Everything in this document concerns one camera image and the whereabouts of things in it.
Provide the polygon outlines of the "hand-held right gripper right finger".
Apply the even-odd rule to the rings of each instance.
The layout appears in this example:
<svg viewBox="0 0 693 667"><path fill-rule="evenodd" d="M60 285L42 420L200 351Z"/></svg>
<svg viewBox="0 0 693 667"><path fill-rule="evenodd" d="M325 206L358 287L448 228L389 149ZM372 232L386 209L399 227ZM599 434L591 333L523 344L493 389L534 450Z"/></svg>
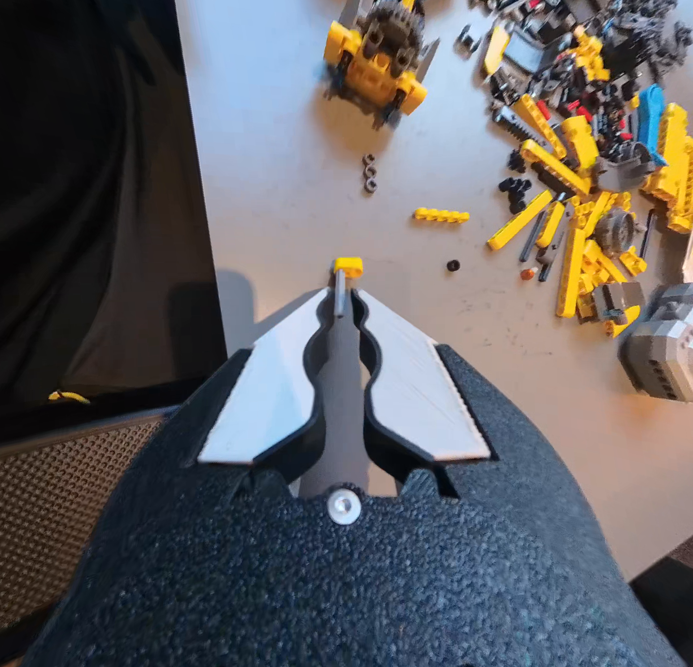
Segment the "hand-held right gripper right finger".
<svg viewBox="0 0 693 667"><path fill-rule="evenodd" d="M421 463L487 460L491 448L438 352L438 342L368 292L352 292L369 372L365 440Z"/></svg>

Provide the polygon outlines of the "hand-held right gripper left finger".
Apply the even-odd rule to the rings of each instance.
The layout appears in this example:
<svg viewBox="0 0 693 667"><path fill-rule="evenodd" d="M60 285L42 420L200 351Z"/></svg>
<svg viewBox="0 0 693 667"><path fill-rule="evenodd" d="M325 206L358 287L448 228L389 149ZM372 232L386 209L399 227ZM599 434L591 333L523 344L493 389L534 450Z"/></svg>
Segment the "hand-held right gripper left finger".
<svg viewBox="0 0 693 667"><path fill-rule="evenodd" d="M324 328L322 288L260 336L197 457L201 464L252 465L308 425L316 388L304 354Z"/></svg>

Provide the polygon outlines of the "yellow holed beam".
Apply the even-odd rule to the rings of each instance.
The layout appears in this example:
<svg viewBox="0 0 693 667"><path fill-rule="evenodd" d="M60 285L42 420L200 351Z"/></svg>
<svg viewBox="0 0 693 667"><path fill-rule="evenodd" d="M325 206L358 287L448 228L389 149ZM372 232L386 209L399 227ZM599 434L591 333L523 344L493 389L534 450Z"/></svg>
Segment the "yellow holed beam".
<svg viewBox="0 0 693 667"><path fill-rule="evenodd" d="M418 221L437 222L442 224L464 224L469 221L471 216L468 212L420 207L414 210L412 217Z"/></svg>

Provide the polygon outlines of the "spread of yellow beams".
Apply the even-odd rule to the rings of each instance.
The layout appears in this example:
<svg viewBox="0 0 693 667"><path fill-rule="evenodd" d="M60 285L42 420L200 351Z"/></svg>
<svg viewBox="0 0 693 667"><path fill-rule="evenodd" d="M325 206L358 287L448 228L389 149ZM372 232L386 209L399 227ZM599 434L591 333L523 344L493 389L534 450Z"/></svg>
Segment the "spread of yellow beams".
<svg viewBox="0 0 693 667"><path fill-rule="evenodd" d="M596 320L609 337L618 336L645 305L636 278L647 264L635 242L646 227L633 210L633 189L618 190L608 177L621 167L639 177L637 168L649 166L638 163L644 147L632 145L629 161L602 159L586 116L552 124L528 95L514 107L496 103L491 117L517 138L526 172L534 172L538 184L527 191L522 212L512 215L508 202L507 221L485 248L497 252L521 241L518 277L522 269L538 266L534 280L545 284L557 271L556 317Z"/></svg>

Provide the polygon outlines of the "yellow brick wheel subassembly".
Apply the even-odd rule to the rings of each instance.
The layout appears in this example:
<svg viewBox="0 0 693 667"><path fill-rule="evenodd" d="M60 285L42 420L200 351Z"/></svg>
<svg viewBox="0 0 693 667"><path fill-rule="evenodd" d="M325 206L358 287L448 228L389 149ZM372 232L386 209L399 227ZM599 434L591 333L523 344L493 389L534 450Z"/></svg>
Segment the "yellow brick wheel subassembly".
<svg viewBox="0 0 693 667"><path fill-rule="evenodd" d="M424 80L440 39L426 41L422 0L346 0L324 49L325 97L357 104L373 129L395 127L426 99Z"/></svg>

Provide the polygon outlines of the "grey desk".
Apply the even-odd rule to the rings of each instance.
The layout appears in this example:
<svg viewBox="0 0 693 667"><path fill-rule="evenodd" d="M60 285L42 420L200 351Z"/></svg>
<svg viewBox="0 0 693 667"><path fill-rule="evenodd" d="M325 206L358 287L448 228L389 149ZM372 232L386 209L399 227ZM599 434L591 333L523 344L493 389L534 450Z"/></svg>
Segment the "grey desk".
<svg viewBox="0 0 693 667"><path fill-rule="evenodd" d="M556 317L557 271L520 280L521 241L485 248L509 216L497 185L514 141L489 122L483 50L464 57L455 39L491 18L468 0L426 0L426 38L440 39L428 96L376 131L324 96L344 2L175 0L229 353L322 287L335 257L361 257L365 290L451 345L550 439L637 576L692 535L692 406L638 393L601 323ZM420 207L471 217L418 221Z"/></svg>

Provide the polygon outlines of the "black connector cluster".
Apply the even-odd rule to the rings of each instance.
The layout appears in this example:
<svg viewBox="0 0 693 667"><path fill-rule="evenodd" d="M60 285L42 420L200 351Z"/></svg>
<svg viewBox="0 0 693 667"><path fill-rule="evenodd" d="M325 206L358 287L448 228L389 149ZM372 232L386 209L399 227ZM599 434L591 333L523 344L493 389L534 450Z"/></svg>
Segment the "black connector cluster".
<svg viewBox="0 0 693 667"><path fill-rule="evenodd" d="M507 168L520 175L526 172L526 163L519 149L513 150L507 160ZM532 187L532 182L526 178L507 177L498 183L498 191L508 197L509 211L512 215L517 215L526 209L527 203L525 195Z"/></svg>

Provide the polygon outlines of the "grey battery box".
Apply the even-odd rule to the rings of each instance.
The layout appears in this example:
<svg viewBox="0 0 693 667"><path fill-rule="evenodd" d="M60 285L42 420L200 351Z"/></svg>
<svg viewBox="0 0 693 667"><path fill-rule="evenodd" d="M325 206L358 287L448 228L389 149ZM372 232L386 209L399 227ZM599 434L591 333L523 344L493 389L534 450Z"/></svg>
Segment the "grey battery box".
<svg viewBox="0 0 693 667"><path fill-rule="evenodd" d="M692 403L692 283L660 287L628 331L621 359L635 388Z"/></svg>

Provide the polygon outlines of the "black office chair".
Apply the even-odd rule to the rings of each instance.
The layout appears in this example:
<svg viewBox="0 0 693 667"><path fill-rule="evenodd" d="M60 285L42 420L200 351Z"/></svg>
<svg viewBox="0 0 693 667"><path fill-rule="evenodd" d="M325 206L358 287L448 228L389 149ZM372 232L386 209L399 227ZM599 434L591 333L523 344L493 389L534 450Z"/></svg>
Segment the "black office chair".
<svg viewBox="0 0 693 667"><path fill-rule="evenodd" d="M175 407L1 447L1 633L42 623L68 589L113 489Z"/></svg>

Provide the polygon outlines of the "person's dark clothing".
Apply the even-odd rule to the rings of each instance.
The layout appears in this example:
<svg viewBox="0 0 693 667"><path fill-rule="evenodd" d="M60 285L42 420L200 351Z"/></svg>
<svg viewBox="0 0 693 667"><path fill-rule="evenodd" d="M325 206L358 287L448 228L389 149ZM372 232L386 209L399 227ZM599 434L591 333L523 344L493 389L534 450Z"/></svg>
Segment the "person's dark clothing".
<svg viewBox="0 0 693 667"><path fill-rule="evenodd" d="M226 357L175 0L1 0L1 444Z"/></svg>

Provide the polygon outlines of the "stack of yellow panels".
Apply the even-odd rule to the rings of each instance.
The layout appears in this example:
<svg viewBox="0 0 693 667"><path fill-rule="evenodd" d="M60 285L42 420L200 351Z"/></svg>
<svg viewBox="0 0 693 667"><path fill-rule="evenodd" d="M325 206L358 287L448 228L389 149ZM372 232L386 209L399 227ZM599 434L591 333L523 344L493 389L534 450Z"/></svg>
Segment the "stack of yellow panels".
<svg viewBox="0 0 693 667"><path fill-rule="evenodd" d="M687 111L674 102L661 118L657 150L667 164L646 178L640 192L665 203L669 229L691 233L692 137Z"/></svg>

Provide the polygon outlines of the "yellow curved fairing piece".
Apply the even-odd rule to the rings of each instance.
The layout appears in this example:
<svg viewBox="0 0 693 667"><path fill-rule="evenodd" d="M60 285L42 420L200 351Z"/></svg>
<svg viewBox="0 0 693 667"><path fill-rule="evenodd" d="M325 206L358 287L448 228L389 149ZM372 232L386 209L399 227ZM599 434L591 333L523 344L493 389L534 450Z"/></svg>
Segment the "yellow curved fairing piece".
<svg viewBox="0 0 693 667"><path fill-rule="evenodd" d="M494 26L483 60L483 70L488 78L500 69L509 41L507 29L503 25Z"/></svg>

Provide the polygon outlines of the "blue brick separator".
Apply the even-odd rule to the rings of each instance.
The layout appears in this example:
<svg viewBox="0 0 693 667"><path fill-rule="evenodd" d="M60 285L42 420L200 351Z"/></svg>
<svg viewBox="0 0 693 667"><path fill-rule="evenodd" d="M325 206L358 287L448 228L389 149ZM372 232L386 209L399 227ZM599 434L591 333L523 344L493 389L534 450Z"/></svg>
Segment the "blue brick separator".
<svg viewBox="0 0 693 667"><path fill-rule="evenodd" d="M638 99L637 141L647 148L657 168L668 166L658 152L660 122L664 112L663 90L660 85L651 84L638 93Z"/></svg>

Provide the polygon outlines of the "pile of grey track links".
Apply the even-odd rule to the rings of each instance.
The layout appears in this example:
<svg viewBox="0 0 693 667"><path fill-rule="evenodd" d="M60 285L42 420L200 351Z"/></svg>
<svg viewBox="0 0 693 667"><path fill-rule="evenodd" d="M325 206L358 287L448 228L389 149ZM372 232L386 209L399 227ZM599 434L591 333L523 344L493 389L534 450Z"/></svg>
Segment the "pile of grey track links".
<svg viewBox="0 0 693 667"><path fill-rule="evenodd" d="M674 22L668 36L664 33L677 5L678 0L622 0L614 19L616 30L635 47L636 65L646 64L652 80L660 85L671 70L685 64L692 45L692 27L683 22Z"/></svg>

